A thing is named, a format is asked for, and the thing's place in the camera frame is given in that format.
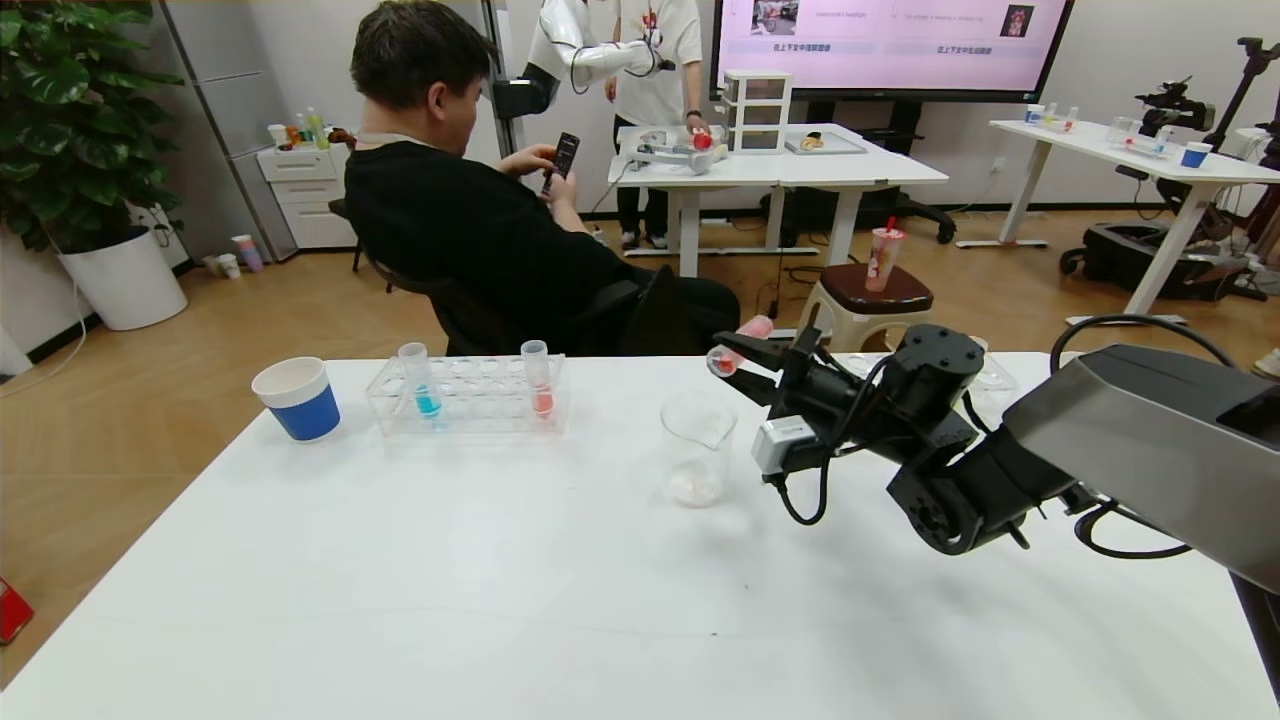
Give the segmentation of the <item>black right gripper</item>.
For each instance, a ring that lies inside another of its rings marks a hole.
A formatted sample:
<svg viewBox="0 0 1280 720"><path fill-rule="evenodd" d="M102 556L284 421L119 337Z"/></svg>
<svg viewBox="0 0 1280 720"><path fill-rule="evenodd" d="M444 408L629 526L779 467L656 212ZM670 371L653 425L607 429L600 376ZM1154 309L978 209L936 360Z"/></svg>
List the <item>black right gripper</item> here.
<svg viewBox="0 0 1280 720"><path fill-rule="evenodd" d="M755 405L771 407L771 420L801 416L808 421L837 421L858 404L861 378L835 360L814 325L799 331L790 346L742 332L719 332L714 340L712 370L735 372L727 384ZM740 369L745 363L772 372L781 368L778 383Z"/></svg>

